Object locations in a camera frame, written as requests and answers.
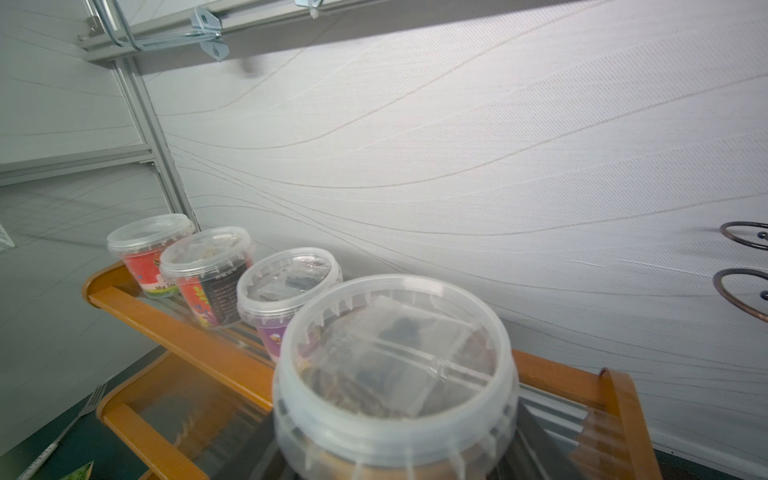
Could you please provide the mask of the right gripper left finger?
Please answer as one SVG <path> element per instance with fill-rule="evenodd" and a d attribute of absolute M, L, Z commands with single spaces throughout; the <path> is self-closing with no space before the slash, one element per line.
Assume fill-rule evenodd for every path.
<path fill-rule="evenodd" d="M 282 454 L 277 444 L 273 412 L 260 422 L 234 458 L 213 476 L 215 480 L 281 478 Z"/>

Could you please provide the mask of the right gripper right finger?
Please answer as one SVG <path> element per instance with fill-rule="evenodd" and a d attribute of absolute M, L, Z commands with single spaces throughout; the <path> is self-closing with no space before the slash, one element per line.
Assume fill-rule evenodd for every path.
<path fill-rule="evenodd" d="M 517 407 L 515 437 L 509 446 L 509 470 L 512 479 L 585 479 L 522 403 Z"/>

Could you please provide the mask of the orange wooden tiered shelf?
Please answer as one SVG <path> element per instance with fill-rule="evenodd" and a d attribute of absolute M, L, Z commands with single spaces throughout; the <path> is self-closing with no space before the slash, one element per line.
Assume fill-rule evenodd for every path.
<path fill-rule="evenodd" d="M 95 274 L 83 285 L 86 302 L 124 322 L 165 348 L 160 358 L 106 393 L 96 415 L 148 467 L 148 479 L 203 479 L 192 458 L 209 444 L 234 409 L 203 409 L 186 437 L 169 441 L 142 419 L 141 409 L 175 385 L 186 389 L 210 383 L 217 398 L 238 398 L 261 419 L 272 408 L 275 364 L 265 347 L 249 340 L 242 328 L 225 335 L 189 324 L 162 312 L 121 262 Z M 640 400 L 631 377 L 611 369 L 598 374 L 529 353 L 512 353 L 523 386 L 552 397 L 558 410 L 568 403 L 586 407 L 588 415 L 569 457 L 590 479 L 659 479 L 661 469 L 652 447 Z"/>

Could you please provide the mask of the small clear-lid jar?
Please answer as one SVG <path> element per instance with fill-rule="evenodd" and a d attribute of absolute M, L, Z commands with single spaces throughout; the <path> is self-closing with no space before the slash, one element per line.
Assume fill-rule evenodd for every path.
<path fill-rule="evenodd" d="M 255 328 L 272 361 L 280 357 L 285 330 L 310 300 L 343 281 L 329 251 L 303 247 L 278 252 L 249 267 L 240 277 L 237 308 Z"/>
<path fill-rule="evenodd" d="M 178 287 L 200 326 L 228 327 L 240 321 L 237 285 L 254 252 L 244 228 L 213 228 L 169 246 L 160 256 L 160 271 Z"/>
<path fill-rule="evenodd" d="M 280 450 L 303 479 L 483 479 L 515 434 L 508 332 L 475 295 L 376 275 L 308 302 L 273 383 Z"/>
<path fill-rule="evenodd" d="M 184 214 L 164 214 L 120 227 L 107 236 L 107 249 L 121 259 L 143 292 L 150 298 L 179 293 L 178 287 L 163 277 L 160 256 L 174 243 L 196 231 Z"/>

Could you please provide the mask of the small clear-lid jar top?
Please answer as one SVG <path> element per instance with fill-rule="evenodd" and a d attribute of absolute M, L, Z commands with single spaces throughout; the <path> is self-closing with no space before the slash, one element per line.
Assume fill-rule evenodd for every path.
<path fill-rule="evenodd" d="M 174 243 L 196 231 L 184 214 L 164 214 L 120 227 L 107 236 L 107 249 L 121 259 L 143 292 L 150 298 L 179 293 L 178 287 L 163 277 L 160 256 Z"/>

